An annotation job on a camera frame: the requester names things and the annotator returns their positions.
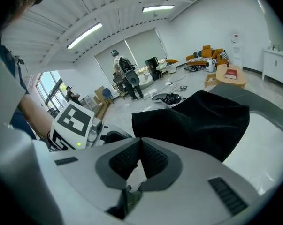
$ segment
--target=wooden cabinet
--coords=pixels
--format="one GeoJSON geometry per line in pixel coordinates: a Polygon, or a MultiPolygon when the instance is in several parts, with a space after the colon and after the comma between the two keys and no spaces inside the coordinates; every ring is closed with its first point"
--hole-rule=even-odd
{"type": "Polygon", "coordinates": [[[262,79],[268,76],[283,83],[283,52],[266,49],[263,59],[262,79]]]}

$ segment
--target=wooden table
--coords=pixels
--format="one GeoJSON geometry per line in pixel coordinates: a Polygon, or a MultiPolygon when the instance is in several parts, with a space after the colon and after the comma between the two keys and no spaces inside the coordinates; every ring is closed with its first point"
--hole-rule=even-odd
{"type": "Polygon", "coordinates": [[[216,71],[216,79],[219,82],[230,83],[230,84],[233,84],[233,85],[241,87],[241,88],[244,88],[246,83],[247,83],[247,79],[245,77],[245,74],[241,70],[241,68],[239,66],[231,65],[231,64],[230,64],[229,68],[227,68],[226,64],[218,65],[217,71],[216,71]],[[226,78],[225,73],[226,73],[227,69],[237,70],[237,79],[226,78]]]}

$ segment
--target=blue chair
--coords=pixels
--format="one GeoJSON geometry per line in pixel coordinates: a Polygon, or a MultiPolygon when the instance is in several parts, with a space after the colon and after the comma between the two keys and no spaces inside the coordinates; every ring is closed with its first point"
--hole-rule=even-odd
{"type": "Polygon", "coordinates": [[[102,94],[103,94],[103,96],[105,97],[105,102],[106,102],[107,105],[109,105],[109,104],[107,103],[107,100],[108,100],[109,98],[110,98],[110,99],[112,100],[112,102],[113,102],[114,97],[112,96],[112,94],[111,94],[111,92],[110,92],[110,90],[109,90],[108,88],[104,88],[102,94]]]}

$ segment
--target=ceiling light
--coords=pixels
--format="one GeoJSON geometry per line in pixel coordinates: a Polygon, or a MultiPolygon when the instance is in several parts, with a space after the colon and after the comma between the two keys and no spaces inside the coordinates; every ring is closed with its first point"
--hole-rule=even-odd
{"type": "Polygon", "coordinates": [[[142,11],[145,12],[151,12],[156,10],[165,10],[165,9],[173,9],[174,5],[157,5],[157,6],[150,6],[150,7],[144,7],[142,11]]]}
{"type": "Polygon", "coordinates": [[[95,30],[102,27],[101,23],[97,23],[91,28],[87,29],[85,32],[83,32],[80,36],[78,36],[75,40],[73,40],[68,46],[68,49],[72,49],[75,45],[77,45],[81,40],[83,40],[85,37],[87,37],[89,34],[94,32],[95,30]]]}

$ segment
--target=white ceiling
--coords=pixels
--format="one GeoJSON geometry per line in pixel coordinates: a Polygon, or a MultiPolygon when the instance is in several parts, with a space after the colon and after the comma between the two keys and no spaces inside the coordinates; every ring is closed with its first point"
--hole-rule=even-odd
{"type": "Polygon", "coordinates": [[[157,20],[171,21],[197,0],[43,0],[2,34],[2,43],[28,67],[23,76],[74,67],[83,54],[116,33],[157,20]],[[173,4],[172,10],[142,13],[152,5],[173,4]],[[73,49],[66,46],[95,23],[102,28],[73,49]]]}

